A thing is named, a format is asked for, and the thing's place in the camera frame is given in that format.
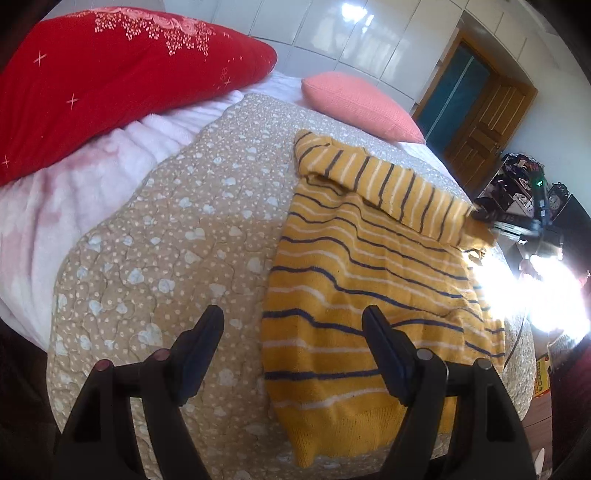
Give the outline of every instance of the white wall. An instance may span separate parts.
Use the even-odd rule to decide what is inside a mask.
[[[536,87],[538,96],[507,151],[533,156],[549,181],[564,183],[591,212],[591,86],[549,68]]]
[[[343,5],[359,18],[345,18]],[[365,78],[407,111],[418,103],[465,10],[539,90],[507,151],[546,166],[591,212],[591,86],[562,40],[525,0],[63,0],[50,16],[104,5],[166,10],[227,25],[272,45],[293,76]]]

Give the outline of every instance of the beige quilt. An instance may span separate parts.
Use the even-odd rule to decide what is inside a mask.
[[[363,145],[466,198],[425,162],[360,130],[264,95],[248,95],[163,162],[115,215],[88,232],[58,273],[47,387],[63,428],[94,363],[133,363],[170,347],[205,307],[218,304],[225,333],[199,393],[182,408],[214,479],[349,478],[375,472],[384,447],[356,458],[292,464],[262,379],[261,303],[275,247],[297,184],[293,138],[301,128]],[[507,319],[507,351],[521,319]],[[503,374],[525,415],[534,378],[526,323]],[[161,478],[141,402],[132,402],[146,473]],[[441,435],[436,455],[447,448]]]

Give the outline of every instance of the cable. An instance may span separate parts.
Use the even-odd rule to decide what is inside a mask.
[[[521,327],[519,327],[519,332],[517,333],[517,338],[515,340],[515,343],[513,344],[513,348],[511,349],[511,352],[507,356],[507,360],[505,360],[505,365],[503,366],[503,372],[507,368],[507,365],[509,364],[509,360],[511,360],[511,357],[513,356],[513,353],[515,353],[515,349],[517,348],[517,344],[519,343],[519,339],[521,338],[521,333],[523,332],[523,325],[524,325],[524,323],[525,323],[525,316],[521,320]]]

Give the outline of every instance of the wooden door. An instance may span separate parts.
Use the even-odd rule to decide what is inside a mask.
[[[452,175],[474,198],[500,166],[500,152],[534,100],[538,90],[491,74],[466,120],[443,153]]]

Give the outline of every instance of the screw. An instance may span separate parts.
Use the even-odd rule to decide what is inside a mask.
[[[170,356],[170,350],[168,350],[167,348],[161,348],[159,350],[156,350],[152,356],[156,360],[158,360],[158,362],[162,362]]]
[[[433,358],[433,352],[426,348],[420,348],[417,350],[417,357],[419,357],[421,360],[430,360]]]
[[[104,372],[105,370],[107,370],[111,365],[113,365],[113,363],[111,363],[111,360],[107,360],[106,358],[103,358],[102,360],[99,360],[96,364],[95,364],[95,370],[99,371],[99,372]]]
[[[488,358],[479,358],[476,360],[476,364],[483,370],[489,370],[492,368],[492,363]]]

